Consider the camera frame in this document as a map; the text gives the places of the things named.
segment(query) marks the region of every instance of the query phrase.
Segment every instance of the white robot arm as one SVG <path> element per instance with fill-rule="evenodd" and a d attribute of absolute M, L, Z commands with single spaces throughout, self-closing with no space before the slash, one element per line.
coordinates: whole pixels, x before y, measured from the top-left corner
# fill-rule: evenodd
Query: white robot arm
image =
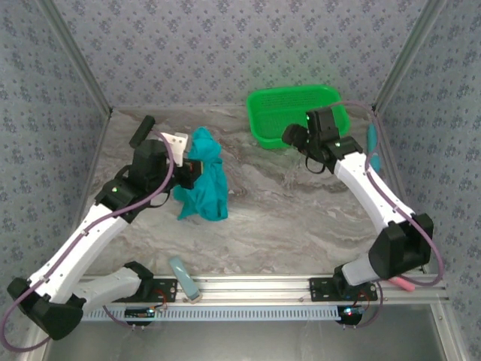
<path fill-rule="evenodd" d="M 108 215 L 139 204 L 139 201 L 158 191 L 168 176 L 166 146 L 158 139 L 146 139 L 154 123 L 152 117 L 144 119 L 130 141 L 135 149 L 132 164 L 103 186 L 83 222 L 59 251 L 28 279 L 15 278 L 8 287 L 8 292 L 16 300 L 28 293 L 19 303 L 20 310 L 52 339 L 68 335 L 83 314 L 102 305 L 152 292 L 153 274 L 137 262 L 127 263 L 117 272 L 88 283 L 79 284 L 79 280 L 107 244 L 149 207 L 150 202 L 117 217 Z M 161 134 L 171 148 L 174 161 L 171 178 L 166 181 L 163 192 L 170 192 L 176 185 L 192 189 L 202 173 L 202 164 L 186 158 L 191 146 L 189 136 L 182 133 Z M 102 217 L 105 220 L 87 231 L 89 225 Z M 52 271 L 53 265 L 61 259 Z M 36 284 L 40 285 L 31 290 L 31 286 Z"/>
<path fill-rule="evenodd" d="M 370 166 L 366 170 L 366 156 L 359 144 L 352 137 L 339 136 L 332 109 L 308 111 L 307 128 L 288 126 L 283 141 L 298 148 L 307 159 L 322 163 L 322 171 L 327 168 L 345 183 L 377 231 L 377 239 L 367 253 L 334 270 L 333 281 L 341 296 L 356 297 L 359 286 L 367 282 L 387 280 L 429 262 L 430 244 L 405 215 L 412 217 L 429 238 L 434 228 L 431 218 L 414 214 Z"/>

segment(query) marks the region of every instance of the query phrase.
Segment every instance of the green basket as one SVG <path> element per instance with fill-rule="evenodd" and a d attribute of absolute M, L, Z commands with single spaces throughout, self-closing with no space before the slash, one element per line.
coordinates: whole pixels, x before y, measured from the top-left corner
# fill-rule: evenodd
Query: green basket
<path fill-rule="evenodd" d="M 306 111 L 339 101 L 337 90 L 327 85 L 257 90 L 247 97 L 250 130 L 263 148 L 288 147 L 282 135 L 289 124 L 307 126 Z M 339 105 L 332 112 L 340 135 L 345 135 L 350 126 L 346 109 Z"/>

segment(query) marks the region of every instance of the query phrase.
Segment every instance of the teal towel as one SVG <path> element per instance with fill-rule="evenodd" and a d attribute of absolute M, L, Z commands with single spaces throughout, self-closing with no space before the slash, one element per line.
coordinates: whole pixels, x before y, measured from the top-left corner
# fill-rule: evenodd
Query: teal towel
<path fill-rule="evenodd" d="M 183 202 L 178 220 L 196 213 L 206 220 L 227 218 L 228 186 L 219 157 L 221 149 L 206 128 L 201 127 L 192 134 L 189 159 L 201 160 L 204 171 L 195 181 L 193 190 L 179 186 L 174 188 L 174 198 Z"/>

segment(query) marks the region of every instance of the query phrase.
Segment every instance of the pink object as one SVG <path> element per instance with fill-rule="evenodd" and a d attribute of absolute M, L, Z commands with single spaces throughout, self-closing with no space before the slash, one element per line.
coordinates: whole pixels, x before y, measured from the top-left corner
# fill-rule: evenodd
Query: pink object
<path fill-rule="evenodd" d="M 416 286 L 409 281 L 406 281 L 400 277 L 393 277 L 388 279 L 389 282 L 392 284 L 395 284 L 396 286 L 402 288 L 403 290 L 406 290 L 407 292 L 413 292 L 416 288 Z"/>

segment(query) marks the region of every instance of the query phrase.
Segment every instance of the patterned wallpaper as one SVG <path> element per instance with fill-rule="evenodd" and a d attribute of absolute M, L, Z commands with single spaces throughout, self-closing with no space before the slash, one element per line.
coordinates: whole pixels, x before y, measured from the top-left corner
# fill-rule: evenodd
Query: patterned wallpaper
<path fill-rule="evenodd" d="M 373 102 L 425 0 L 56 0 L 113 106 L 244 104 L 326 83 Z"/>
<path fill-rule="evenodd" d="M 481 4 L 448 2 L 386 111 L 407 195 L 435 241 L 470 354 L 481 359 Z"/>
<path fill-rule="evenodd" d="M 30 275 L 69 235 L 104 116 L 35 2 L 2 0 L 0 14 L 3 314 L 12 277 Z"/>

